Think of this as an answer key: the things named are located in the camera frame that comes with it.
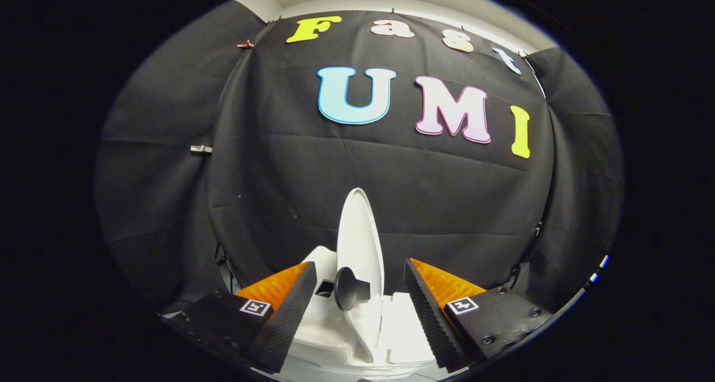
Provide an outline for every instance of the black cloth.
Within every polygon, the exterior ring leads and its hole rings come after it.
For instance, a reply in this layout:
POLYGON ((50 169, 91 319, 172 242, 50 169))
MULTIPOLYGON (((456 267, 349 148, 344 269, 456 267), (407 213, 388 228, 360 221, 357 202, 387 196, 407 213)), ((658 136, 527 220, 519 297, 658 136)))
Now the black cloth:
POLYGON ((205 156, 237 43, 263 22, 227 1, 154 51, 128 80, 97 151, 102 232, 123 273, 155 308, 194 302, 225 288, 209 224, 205 156))
POLYGON ((475 50, 442 42, 459 28, 372 11, 312 13, 271 23, 252 39, 227 81, 208 166, 212 224, 238 277, 255 282, 302 260, 317 245, 335 249, 342 204, 363 188, 383 250, 385 293, 406 291, 404 259, 414 257, 484 287, 504 283, 541 219, 551 181, 551 118, 528 65, 511 72, 475 34, 475 50), (303 18, 340 16, 309 41, 287 44, 303 18), (399 20, 413 38, 370 32, 373 21, 399 20), (350 66, 347 102, 370 102, 367 68, 397 72, 388 113, 367 125, 342 125, 320 114, 327 66, 350 66), (452 97, 485 91, 488 144, 424 135, 417 76, 442 79, 452 97), (525 109, 531 156, 511 152, 510 105, 525 109))
POLYGON ((588 75, 559 48, 531 54, 554 127, 554 178, 544 224, 528 253, 526 295, 554 312, 610 251, 625 174, 618 130, 588 75))

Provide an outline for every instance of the metal clip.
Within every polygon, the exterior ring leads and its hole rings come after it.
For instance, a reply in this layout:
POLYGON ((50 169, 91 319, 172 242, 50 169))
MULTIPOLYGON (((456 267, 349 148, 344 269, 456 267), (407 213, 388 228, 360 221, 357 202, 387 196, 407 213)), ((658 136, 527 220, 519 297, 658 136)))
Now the metal clip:
POLYGON ((201 145, 201 146, 192 146, 191 151, 197 151, 199 153, 211 153, 214 150, 211 147, 201 145))
POLYGON ((255 45, 250 40, 246 40, 245 43, 236 44, 236 46, 240 49, 252 49, 255 45))

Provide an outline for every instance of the white wall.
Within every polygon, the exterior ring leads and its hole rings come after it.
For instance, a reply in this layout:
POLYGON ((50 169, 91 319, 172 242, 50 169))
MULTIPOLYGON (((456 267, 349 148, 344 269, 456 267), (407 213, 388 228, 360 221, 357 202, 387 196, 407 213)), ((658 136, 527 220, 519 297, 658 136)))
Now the white wall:
POLYGON ((276 0, 235 0, 242 3, 246 8, 253 11, 259 18, 267 22, 271 19, 277 19, 280 12, 283 10, 276 0))

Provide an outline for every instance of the yellow letter f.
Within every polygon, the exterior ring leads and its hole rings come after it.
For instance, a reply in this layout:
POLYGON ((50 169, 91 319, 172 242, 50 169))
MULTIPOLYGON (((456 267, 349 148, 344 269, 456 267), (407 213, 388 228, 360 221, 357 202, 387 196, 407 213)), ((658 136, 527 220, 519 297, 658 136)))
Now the yellow letter f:
POLYGON ((342 21, 340 16, 326 16, 324 18, 310 18, 298 21, 298 29, 292 37, 286 40, 287 43, 296 41, 306 41, 317 39, 317 34, 314 31, 324 32, 330 28, 330 22, 338 23, 342 21))

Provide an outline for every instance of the white object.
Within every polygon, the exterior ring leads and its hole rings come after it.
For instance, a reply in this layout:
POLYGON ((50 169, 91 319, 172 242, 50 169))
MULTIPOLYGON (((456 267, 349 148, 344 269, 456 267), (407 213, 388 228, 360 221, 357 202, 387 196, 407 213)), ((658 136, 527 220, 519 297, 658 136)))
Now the white object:
POLYGON ((368 362, 375 362, 383 311, 385 268, 373 210, 360 188, 348 194, 337 229, 337 269, 344 267, 350 268, 357 280, 370 283, 370 300, 345 311, 345 319, 367 352, 368 362))
POLYGON ((317 285, 298 326, 283 371, 277 380, 348 379, 409 381, 422 375, 449 376, 437 367, 412 300, 407 293, 384 295, 385 270, 375 218, 365 192, 348 194, 337 232, 337 252, 316 247, 303 262, 315 263, 317 285), (320 285, 335 282, 347 266, 358 280, 370 283, 370 300, 343 312, 330 297, 315 294, 320 285))

